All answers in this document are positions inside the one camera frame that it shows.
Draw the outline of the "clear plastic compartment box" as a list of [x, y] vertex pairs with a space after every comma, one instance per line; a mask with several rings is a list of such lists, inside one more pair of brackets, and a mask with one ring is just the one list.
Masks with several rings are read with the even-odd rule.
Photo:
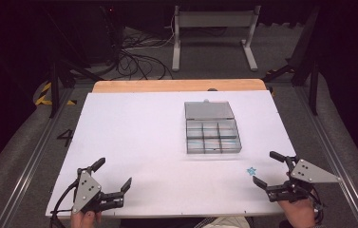
[[227, 101], [185, 102], [188, 154], [235, 154], [242, 149], [236, 118]]

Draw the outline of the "wooden table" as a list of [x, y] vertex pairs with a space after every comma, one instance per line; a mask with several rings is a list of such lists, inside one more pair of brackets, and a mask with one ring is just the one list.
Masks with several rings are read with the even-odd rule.
[[260, 79], [99, 81], [93, 93], [266, 90]]

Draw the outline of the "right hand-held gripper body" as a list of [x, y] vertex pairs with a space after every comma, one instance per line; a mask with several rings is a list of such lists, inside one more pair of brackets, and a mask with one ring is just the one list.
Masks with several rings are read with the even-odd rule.
[[266, 193], [271, 202], [310, 199], [314, 203], [320, 203], [319, 197], [313, 194], [314, 185], [341, 181], [339, 177], [309, 161], [297, 157], [285, 157], [284, 163], [288, 166], [289, 179], [280, 185], [267, 186]]

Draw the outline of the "white table board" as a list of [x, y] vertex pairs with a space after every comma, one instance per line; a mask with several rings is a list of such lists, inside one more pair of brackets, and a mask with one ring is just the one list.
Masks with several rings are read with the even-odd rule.
[[[187, 153], [184, 103], [204, 100], [230, 104], [239, 153]], [[253, 167], [268, 184], [283, 183], [287, 167], [271, 151], [294, 149], [267, 90], [90, 93], [47, 206], [69, 209], [73, 196], [66, 188], [78, 168], [105, 158], [93, 175], [103, 191], [132, 179], [123, 208], [106, 211], [111, 218], [278, 214], [280, 207], [247, 173]]]

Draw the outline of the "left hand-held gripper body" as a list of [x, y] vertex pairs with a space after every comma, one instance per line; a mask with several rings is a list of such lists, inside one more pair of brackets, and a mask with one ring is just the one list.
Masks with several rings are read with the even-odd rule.
[[102, 186], [92, 177], [94, 169], [83, 169], [79, 178], [72, 213], [86, 213], [92, 211], [99, 213], [102, 211], [122, 208], [124, 205], [124, 191], [114, 193], [104, 193]]

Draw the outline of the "yellow black floor tape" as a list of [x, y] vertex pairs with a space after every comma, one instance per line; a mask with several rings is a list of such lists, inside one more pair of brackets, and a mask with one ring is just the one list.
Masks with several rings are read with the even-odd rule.
[[36, 105], [52, 105], [52, 101], [47, 99], [47, 94], [51, 89], [51, 83], [47, 82], [41, 88], [38, 98], [35, 101]]

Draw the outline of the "aluminium floor rail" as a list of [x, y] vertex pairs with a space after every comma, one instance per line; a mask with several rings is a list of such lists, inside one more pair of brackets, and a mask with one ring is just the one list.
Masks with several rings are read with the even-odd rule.
[[330, 142], [330, 138], [324, 126], [322, 125], [319, 117], [312, 113], [306, 91], [299, 86], [297, 86], [294, 90], [298, 99], [300, 100], [301, 104], [304, 106], [309, 116], [313, 128], [315, 129], [316, 134], [320, 139], [320, 143], [324, 147], [324, 155], [333, 173], [341, 179], [340, 188], [344, 196], [346, 197], [346, 200], [349, 204], [349, 207], [351, 208], [353, 215], [355, 216], [358, 222], [358, 192], [355, 188], [355, 185], [351, 177], [349, 176], [347, 169], [341, 163], [341, 160], [337, 155], [336, 150], [333, 147], [332, 143]]
[[21, 176], [18, 178], [16, 185], [13, 187], [12, 194], [10, 195], [9, 200], [0, 215], [0, 228], [9, 228], [9, 225], [12, 222], [14, 215], [27, 192], [31, 180], [45, 153], [49, 137], [51, 136], [52, 131], [57, 124], [60, 115], [64, 110], [64, 106], [66, 105], [67, 100], [70, 98], [72, 92], [72, 88], [66, 88], [61, 93], [60, 99], [58, 100], [58, 102], [61, 104], [61, 107], [58, 108], [52, 118], [47, 119], [45, 129], [43, 130], [43, 133], [36, 143], [28, 163], [26, 164]]

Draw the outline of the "person's light trousers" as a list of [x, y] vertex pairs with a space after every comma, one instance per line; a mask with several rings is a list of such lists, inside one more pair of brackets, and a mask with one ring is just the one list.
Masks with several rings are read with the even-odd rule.
[[244, 217], [205, 218], [194, 228], [251, 228]]

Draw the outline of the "person's left hand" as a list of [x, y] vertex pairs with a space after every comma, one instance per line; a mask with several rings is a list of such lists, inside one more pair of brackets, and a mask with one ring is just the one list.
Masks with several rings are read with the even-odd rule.
[[96, 228], [102, 220], [102, 213], [88, 211], [70, 215], [71, 228]]

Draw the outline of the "black tripod stand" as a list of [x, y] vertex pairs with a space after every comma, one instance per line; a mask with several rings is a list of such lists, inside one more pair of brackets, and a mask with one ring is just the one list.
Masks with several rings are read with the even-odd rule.
[[43, 42], [46, 44], [45, 51], [50, 63], [49, 82], [51, 89], [51, 114], [54, 118], [60, 109], [59, 83], [65, 88], [73, 88], [76, 81], [70, 70], [77, 71], [84, 78], [99, 82], [102, 78], [83, 68], [84, 61], [81, 60], [79, 53], [70, 42], [68, 36], [59, 27], [56, 18], [45, 6], [39, 7], [43, 20]]
[[317, 114], [316, 100], [318, 88], [318, 64], [314, 60], [314, 52], [311, 49], [311, 36], [314, 31], [315, 22], [317, 20], [320, 8], [314, 7], [303, 28], [300, 38], [294, 48], [291, 58], [287, 64], [278, 70], [269, 70], [262, 79], [264, 83], [278, 78], [286, 72], [293, 71], [291, 79], [293, 86], [302, 86], [307, 79], [310, 79], [310, 90], [308, 105], [313, 115]]

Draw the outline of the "grey metal stand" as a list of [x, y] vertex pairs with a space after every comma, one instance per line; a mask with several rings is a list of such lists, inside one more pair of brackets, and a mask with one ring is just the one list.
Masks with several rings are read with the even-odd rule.
[[258, 71], [251, 49], [256, 23], [260, 15], [260, 6], [241, 11], [181, 11], [175, 6], [173, 17], [173, 59], [172, 70], [179, 71], [180, 66], [180, 30], [188, 28], [248, 28], [248, 34], [241, 40], [248, 66]]

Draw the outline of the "person's right hand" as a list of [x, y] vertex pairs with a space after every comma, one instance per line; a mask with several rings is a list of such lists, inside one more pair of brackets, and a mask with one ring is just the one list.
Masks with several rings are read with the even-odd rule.
[[278, 204], [293, 228], [313, 228], [315, 226], [314, 209], [309, 199], [295, 202], [281, 200]]

